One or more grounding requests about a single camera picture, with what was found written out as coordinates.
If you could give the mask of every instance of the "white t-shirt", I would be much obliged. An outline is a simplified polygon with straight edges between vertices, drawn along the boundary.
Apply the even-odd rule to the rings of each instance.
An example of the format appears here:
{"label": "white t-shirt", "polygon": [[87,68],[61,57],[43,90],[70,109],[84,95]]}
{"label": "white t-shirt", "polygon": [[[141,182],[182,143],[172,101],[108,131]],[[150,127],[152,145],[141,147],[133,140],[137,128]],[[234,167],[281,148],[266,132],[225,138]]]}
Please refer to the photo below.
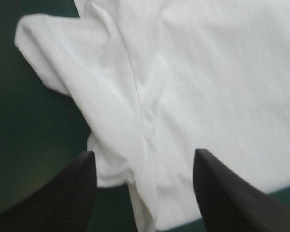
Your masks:
{"label": "white t-shirt", "polygon": [[290,185],[290,0],[75,0],[15,43],[92,129],[98,186],[128,183],[140,232],[200,218],[194,150],[257,188]]}

